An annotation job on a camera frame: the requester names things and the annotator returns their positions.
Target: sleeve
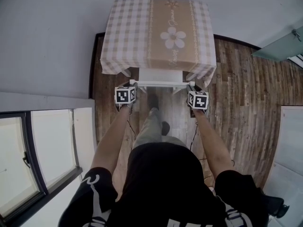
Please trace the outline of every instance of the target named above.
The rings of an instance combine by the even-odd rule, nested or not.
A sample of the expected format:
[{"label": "sleeve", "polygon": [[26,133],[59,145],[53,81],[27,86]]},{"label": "sleeve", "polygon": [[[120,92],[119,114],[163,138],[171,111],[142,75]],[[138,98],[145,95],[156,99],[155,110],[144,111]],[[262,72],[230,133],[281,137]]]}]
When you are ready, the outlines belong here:
[{"label": "sleeve", "polygon": [[96,167],[89,170],[62,214],[58,226],[105,225],[117,196],[112,175],[107,169]]},{"label": "sleeve", "polygon": [[225,203],[246,214],[253,226],[267,226],[268,213],[251,175],[224,171],[218,175],[214,189]]}]

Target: wooden floor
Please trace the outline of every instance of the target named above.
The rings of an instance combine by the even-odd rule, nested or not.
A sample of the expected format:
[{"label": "wooden floor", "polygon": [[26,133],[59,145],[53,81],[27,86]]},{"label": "wooden floor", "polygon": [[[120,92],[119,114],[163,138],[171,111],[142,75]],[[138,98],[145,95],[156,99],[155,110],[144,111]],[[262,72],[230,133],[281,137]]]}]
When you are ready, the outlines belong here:
[{"label": "wooden floor", "polygon": [[[94,72],[93,98],[96,101],[97,142],[100,141],[116,115],[114,87],[126,82],[121,73],[103,75],[100,53],[103,38],[99,39]],[[226,143],[236,169],[253,176],[257,186],[263,186],[276,150],[281,105],[303,105],[303,69],[284,61],[281,63],[252,57],[253,49],[215,40],[217,69],[211,84],[205,88],[210,95],[208,118]],[[132,78],[138,79],[138,69],[130,68]],[[171,89],[157,88],[162,119],[171,128],[169,135],[181,139],[189,147],[196,121],[188,115],[187,93],[172,95]],[[137,135],[148,115],[146,94],[138,90],[130,124]],[[127,126],[118,166],[113,176],[115,188],[121,195],[126,176],[127,159],[134,136]],[[204,151],[197,133],[193,153],[204,159]],[[206,160],[200,160],[205,183],[214,184]]]}]

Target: tablecloth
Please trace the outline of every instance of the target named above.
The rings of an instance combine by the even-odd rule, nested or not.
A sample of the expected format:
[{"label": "tablecloth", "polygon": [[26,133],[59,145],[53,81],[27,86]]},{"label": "tablecloth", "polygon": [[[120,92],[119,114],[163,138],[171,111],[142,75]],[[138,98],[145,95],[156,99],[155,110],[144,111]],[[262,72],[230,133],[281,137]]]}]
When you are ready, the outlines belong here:
[{"label": "tablecloth", "polygon": [[191,0],[116,0],[101,53],[102,73],[129,67],[184,70],[207,86],[216,68],[208,7]]}]

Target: black shirt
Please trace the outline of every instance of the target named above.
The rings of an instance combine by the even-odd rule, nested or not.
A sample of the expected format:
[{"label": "black shirt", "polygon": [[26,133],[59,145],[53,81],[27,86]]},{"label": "black shirt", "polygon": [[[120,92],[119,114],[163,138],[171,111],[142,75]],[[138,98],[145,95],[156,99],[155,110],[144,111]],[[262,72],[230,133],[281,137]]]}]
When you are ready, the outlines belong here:
[{"label": "black shirt", "polygon": [[112,175],[91,169],[63,213],[59,226],[73,227],[261,227],[268,214],[250,175],[218,175],[215,197],[204,184],[199,160],[186,147],[149,143],[135,148],[128,160],[118,202]]}]

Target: black shoe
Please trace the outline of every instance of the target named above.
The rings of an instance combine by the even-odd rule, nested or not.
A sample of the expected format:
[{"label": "black shoe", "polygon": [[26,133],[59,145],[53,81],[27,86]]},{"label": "black shoe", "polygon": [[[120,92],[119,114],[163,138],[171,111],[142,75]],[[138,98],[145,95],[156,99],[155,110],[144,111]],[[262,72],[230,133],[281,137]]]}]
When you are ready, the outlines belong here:
[{"label": "black shoe", "polygon": [[170,130],[170,125],[166,121],[162,122],[162,135],[167,135]]},{"label": "black shoe", "polygon": [[152,108],[159,109],[159,99],[158,99],[157,95],[155,95],[155,94],[148,94],[147,95],[147,105],[150,108],[150,110]]}]

